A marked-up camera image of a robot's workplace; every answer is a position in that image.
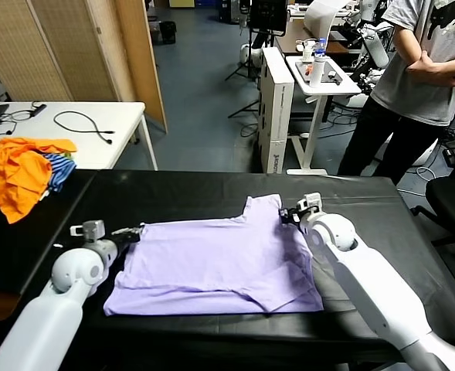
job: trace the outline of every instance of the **purple t-shirt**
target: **purple t-shirt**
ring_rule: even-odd
[[[280,223],[279,195],[248,197],[241,216],[148,224],[126,256],[106,315],[320,311],[311,252]]]

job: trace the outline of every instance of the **wooden partition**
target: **wooden partition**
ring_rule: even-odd
[[[136,101],[114,0],[87,0],[87,8],[118,100]]]
[[[137,100],[145,102],[145,113],[167,131],[144,0],[115,0],[115,3]]]
[[[117,100],[84,0],[28,0],[74,100]]]
[[[26,0],[0,0],[0,80],[13,100],[71,100]]]

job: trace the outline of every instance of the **crossed arms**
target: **crossed arms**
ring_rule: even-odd
[[[413,31],[396,26],[394,44],[408,66],[407,73],[418,83],[441,87],[455,87],[455,60],[433,62],[426,51],[421,50]]]

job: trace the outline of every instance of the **black pants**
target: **black pants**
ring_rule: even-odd
[[[361,175],[380,146],[393,133],[383,160],[373,176],[385,176],[397,184],[414,161],[438,139],[442,131],[442,126],[402,117],[368,98],[345,150],[338,174]]]

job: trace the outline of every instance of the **person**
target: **person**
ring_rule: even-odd
[[[397,53],[368,98],[339,175],[361,175],[393,133],[374,176],[396,185],[455,115],[455,0],[392,0]]]

